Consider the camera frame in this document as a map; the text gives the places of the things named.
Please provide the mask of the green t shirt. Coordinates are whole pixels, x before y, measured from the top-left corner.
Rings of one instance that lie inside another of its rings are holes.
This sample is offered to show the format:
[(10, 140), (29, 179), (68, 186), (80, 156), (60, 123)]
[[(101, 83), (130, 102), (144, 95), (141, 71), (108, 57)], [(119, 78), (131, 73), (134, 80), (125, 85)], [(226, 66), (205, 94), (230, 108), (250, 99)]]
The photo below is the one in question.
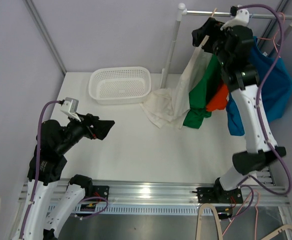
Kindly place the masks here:
[(212, 113), (206, 106), (217, 92), (221, 81), (221, 65), (215, 55), (208, 54), (196, 60), (197, 69), (193, 72), (194, 83), (189, 92), (190, 110), (183, 126), (199, 129), (205, 118)]

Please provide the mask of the white t shirt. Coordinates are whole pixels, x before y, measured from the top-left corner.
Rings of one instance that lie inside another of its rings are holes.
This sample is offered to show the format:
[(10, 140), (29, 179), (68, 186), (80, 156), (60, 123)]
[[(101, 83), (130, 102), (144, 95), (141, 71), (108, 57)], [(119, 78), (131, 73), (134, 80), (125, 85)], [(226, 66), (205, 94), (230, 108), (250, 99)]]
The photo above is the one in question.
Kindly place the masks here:
[(157, 89), (148, 95), (140, 105), (152, 124), (158, 128), (165, 125), (182, 128), (190, 110), (189, 92), (201, 81), (211, 59), (211, 53), (195, 48), (177, 86)]

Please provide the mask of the orange t shirt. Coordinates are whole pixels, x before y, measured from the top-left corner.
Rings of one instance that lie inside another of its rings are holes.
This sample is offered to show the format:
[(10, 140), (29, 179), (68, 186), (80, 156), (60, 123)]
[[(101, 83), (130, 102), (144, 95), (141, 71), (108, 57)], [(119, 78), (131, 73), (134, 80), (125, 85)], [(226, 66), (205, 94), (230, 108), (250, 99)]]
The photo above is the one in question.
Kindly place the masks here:
[(216, 93), (206, 105), (206, 111), (213, 112), (215, 110), (224, 110), (228, 104), (229, 91), (227, 86), (221, 82), (218, 85)]

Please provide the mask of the beige plastic hanger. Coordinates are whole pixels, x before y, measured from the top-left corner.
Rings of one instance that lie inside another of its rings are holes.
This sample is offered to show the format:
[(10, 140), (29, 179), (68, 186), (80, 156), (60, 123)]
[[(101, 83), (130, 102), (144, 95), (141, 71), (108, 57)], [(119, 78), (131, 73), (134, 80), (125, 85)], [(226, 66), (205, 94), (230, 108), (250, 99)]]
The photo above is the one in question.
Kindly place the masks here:
[(211, 32), (211, 28), (213, 27), (213, 25), (214, 25), (214, 21), (215, 21), (215, 18), (214, 18), (214, 14), (215, 14), (215, 12), (217, 11), (217, 7), (213, 10), (213, 12), (212, 12), (212, 14), (211, 14), (211, 18), (212, 18), (212, 20), (209, 20), (209, 22), (208, 22), (208, 26), (207, 26), (207, 29), (206, 29), (206, 35), (205, 35), (205, 37), (204, 37), (204, 39), (203, 39), (203, 41), (202, 41), (202, 46), (204, 46), (205, 44), (206, 44), (206, 42), (208, 41), (208, 39), (209, 39), (209, 36), (210, 36), (210, 32)]

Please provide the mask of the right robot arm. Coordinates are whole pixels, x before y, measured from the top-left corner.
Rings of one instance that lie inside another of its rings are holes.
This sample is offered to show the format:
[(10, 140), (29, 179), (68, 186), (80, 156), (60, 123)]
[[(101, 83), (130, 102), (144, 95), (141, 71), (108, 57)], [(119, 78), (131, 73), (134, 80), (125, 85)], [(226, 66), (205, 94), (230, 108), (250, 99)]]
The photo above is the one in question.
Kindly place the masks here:
[(231, 197), (251, 174), (261, 171), (287, 152), (278, 146), (266, 119), (257, 69), (249, 60), (255, 44), (253, 32), (243, 25), (225, 26), (209, 17), (192, 31), (193, 46), (215, 55), (221, 65), (222, 80), (235, 101), (245, 131), (246, 150), (233, 154), (233, 166), (214, 183), (213, 196), (222, 203)]

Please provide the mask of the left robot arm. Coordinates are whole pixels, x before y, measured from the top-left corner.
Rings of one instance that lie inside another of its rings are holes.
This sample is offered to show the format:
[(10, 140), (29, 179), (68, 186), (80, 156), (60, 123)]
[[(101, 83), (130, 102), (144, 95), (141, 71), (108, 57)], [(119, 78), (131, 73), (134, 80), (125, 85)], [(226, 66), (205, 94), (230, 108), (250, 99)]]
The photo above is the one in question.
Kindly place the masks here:
[(29, 163), (27, 196), (14, 240), (56, 240), (74, 208), (83, 200), (107, 199), (94, 194), (92, 179), (76, 174), (57, 206), (48, 207), (67, 163), (65, 154), (82, 138), (103, 140), (114, 126), (113, 120), (100, 120), (92, 114), (70, 119), (66, 126), (57, 120), (41, 124), (37, 146)]

